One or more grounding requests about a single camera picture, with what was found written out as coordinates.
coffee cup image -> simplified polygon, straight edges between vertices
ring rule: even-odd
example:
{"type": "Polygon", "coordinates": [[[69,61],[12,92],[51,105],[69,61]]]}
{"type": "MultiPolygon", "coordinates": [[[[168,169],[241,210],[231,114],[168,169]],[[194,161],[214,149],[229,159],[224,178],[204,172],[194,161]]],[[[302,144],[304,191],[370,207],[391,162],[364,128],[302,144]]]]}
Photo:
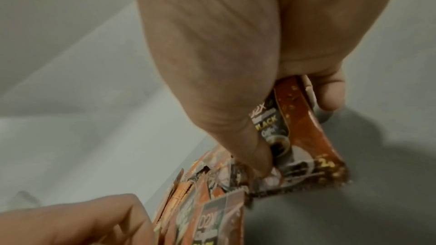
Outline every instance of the coffee cup image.
{"type": "Polygon", "coordinates": [[[271,148],[273,158],[279,158],[288,153],[291,142],[284,135],[271,135],[265,139],[271,148]]]}

